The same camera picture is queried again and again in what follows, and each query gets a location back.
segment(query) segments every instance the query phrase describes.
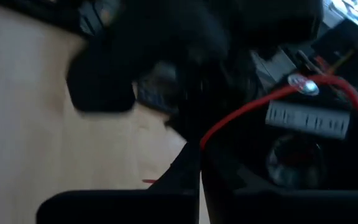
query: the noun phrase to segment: light wood surface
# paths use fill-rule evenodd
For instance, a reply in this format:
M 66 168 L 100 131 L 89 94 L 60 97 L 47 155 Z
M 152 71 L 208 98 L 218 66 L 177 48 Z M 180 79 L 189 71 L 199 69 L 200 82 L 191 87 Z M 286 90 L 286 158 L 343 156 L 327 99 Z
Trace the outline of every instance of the light wood surface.
M 0 7 L 0 223 L 34 223 L 38 206 L 66 190 L 147 188 L 141 180 L 162 175 L 184 145 L 141 106 L 78 114 L 64 77 L 82 43 Z

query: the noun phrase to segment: red wire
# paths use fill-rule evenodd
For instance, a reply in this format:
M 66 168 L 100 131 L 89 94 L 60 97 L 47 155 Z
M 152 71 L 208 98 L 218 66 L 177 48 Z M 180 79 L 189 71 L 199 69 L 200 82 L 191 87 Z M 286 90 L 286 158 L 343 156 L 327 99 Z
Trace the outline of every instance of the red wire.
M 354 92 L 353 87 L 351 85 L 338 77 L 335 76 L 326 76 L 326 75 L 313 75 L 312 77 L 309 77 L 309 80 L 314 81 L 316 84 L 325 84 L 325 85 L 336 85 L 339 88 L 342 89 L 342 91 L 347 95 L 351 103 L 353 104 L 353 107 L 358 111 L 358 97 Z M 265 97 L 262 97 L 258 100 L 254 100 L 250 103 L 247 103 L 246 105 L 242 106 L 238 110 L 235 110 L 231 114 L 227 115 L 225 118 L 217 122 L 214 126 L 212 126 L 211 129 L 209 129 L 206 134 L 201 138 L 200 146 L 201 150 L 205 150 L 206 143 L 211 139 L 211 137 L 219 131 L 221 128 L 223 128 L 225 125 L 227 125 L 228 122 L 238 118 L 239 116 L 243 115 L 244 113 L 254 110 L 258 107 L 261 107 L 263 105 L 266 105 L 270 100 L 277 100 L 280 98 L 283 98 L 284 96 L 287 96 L 291 93 L 296 92 L 297 89 L 294 86 L 285 86 L 280 90 L 277 90 Z

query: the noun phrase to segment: wire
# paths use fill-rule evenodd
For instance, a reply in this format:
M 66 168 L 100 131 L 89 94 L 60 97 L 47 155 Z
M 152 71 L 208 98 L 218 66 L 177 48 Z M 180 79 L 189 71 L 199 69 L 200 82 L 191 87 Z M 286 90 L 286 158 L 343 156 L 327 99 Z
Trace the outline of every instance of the wire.
M 309 80 L 314 81 L 316 84 L 336 85 L 340 87 L 342 91 L 347 95 L 351 103 L 353 104 L 353 107 L 358 111 L 358 97 L 355 94 L 353 87 L 351 87 L 347 81 L 335 76 L 324 76 L 324 75 L 313 75 L 312 77 L 309 77 Z M 220 129 L 225 127 L 225 125 L 227 125 L 230 121 L 240 117 L 246 112 L 249 112 L 263 105 L 266 105 L 271 100 L 277 100 L 283 98 L 296 91 L 297 88 L 295 86 L 287 85 L 280 90 L 277 90 L 258 100 L 254 100 L 250 103 L 247 103 L 246 105 L 242 106 L 238 110 L 235 110 L 234 112 L 232 112 L 231 114 L 227 115 L 225 118 L 217 122 L 214 126 L 212 126 L 212 128 L 210 128 L 206 132 L 206 134 L 201 138 L 200 141 L 201 150 L 202 151 L 205 150 L 206 143 L 211 139 L 211 137 Z

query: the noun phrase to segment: white label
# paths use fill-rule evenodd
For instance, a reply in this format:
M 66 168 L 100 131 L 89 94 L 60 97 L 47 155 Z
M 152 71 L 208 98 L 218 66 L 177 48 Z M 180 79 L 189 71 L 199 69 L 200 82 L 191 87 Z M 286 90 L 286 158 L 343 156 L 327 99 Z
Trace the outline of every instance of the white label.
M 350 113 L 271 101 L 266 124 L 337 139 L 346 137 Z

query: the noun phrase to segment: red thin wire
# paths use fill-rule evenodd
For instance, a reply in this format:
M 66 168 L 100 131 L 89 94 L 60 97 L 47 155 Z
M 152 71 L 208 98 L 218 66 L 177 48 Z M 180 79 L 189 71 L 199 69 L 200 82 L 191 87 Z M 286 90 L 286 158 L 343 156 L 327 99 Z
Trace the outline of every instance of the red thin wire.
M 347 95 L 353 107 L 358 111 L 358 97 L 354 92 L 353 87 L 343 79 L 340 79 L 335 76 L 325 76 L 325 75 L 313 75 L 309 77 L 309 80 L 314 81 L 316 84 L 324 84 L 324 85 L 336 85 L 342 89 L 342 91 Z M 270 100 L 277 100 L 283 98 L 284 96 L 288 96 L 291 93 L 296 92 L 297 89 L 294 86 L 285 86 L 280 90 L 277 90 L 265 97 L 259 98 L 258 100 L 254 100 L 246 105 L 242 106 L 238 110 L 235 110 L 231 114 L 227 115 L 225 118 L 217 122 L 211 129 L 209 129 L 206 134 L 201 138 L 200 146 L 201 150 L 205 150 L 206 143 L 211 139 L 211 137 L 227 125 L 228 122 L 238 118 L 239 116 L 243 115 L 244 113 L 254 110 L 258 107 L 266 105 Z

